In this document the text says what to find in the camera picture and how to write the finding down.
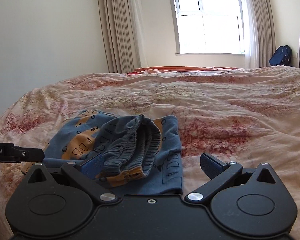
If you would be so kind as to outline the blue patterned children's pants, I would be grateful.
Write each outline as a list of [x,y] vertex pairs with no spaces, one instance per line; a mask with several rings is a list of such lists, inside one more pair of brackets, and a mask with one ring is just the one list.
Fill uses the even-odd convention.
[[43,164],[73,161],[80,172],[115,194],[181,194],[178,120],[168,115],[118,116],[84,110],[49,141]]

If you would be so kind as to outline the pink floral bed quilt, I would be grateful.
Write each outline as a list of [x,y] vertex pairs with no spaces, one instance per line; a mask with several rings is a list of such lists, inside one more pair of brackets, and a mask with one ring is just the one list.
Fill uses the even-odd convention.
[[85,74],[22,96],[0,116],[0,142],[44,148],[85,109],[176,116],[185,193],[207,181],[203,152],[245,167],[270,163],[298,206],[291,233],[300,239],[299,68]]

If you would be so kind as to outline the orange bed sheet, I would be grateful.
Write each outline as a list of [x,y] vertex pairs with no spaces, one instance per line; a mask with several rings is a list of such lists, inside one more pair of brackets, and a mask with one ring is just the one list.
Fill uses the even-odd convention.
[[236,67],[193,67],[193,66],[152,66],[147,68],[136,68],[128,74],[156,74],[169,72],[210,72],[221,70],[238,70]]

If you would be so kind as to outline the blue backpack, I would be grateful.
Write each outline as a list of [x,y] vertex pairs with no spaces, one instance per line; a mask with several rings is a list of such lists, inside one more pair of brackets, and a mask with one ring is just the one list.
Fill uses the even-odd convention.
[[277,48],[271,59],[269,60],[270,66],[289,66],[292,59],[292,49],[290,46],[280,46]]

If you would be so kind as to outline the right beige curtain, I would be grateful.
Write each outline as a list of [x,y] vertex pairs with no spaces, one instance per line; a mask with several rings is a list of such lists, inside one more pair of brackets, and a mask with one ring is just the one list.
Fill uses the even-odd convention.
[[245,67],[268,67],[276,48],[270,0],[242,0],[242,6]]

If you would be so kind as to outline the beige curtain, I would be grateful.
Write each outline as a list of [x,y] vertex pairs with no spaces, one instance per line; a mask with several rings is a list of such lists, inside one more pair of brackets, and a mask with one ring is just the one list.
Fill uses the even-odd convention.
[[268,67],[276,48],[270,0],[242,0],[242,6],[245,67]]
[[109,72],[146,67],[141,0],[98,0]]

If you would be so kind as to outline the white framed window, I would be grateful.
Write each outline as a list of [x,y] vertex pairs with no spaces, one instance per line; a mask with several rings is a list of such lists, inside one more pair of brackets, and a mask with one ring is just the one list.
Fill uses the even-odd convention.
[[182,54],[243,54],[242,0],[173,0]]

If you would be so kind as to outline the left beige curtain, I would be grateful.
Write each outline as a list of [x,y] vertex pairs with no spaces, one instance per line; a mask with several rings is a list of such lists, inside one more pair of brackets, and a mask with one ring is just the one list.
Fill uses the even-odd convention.
[[109,72],[146,67],[141,0],[98,0]]

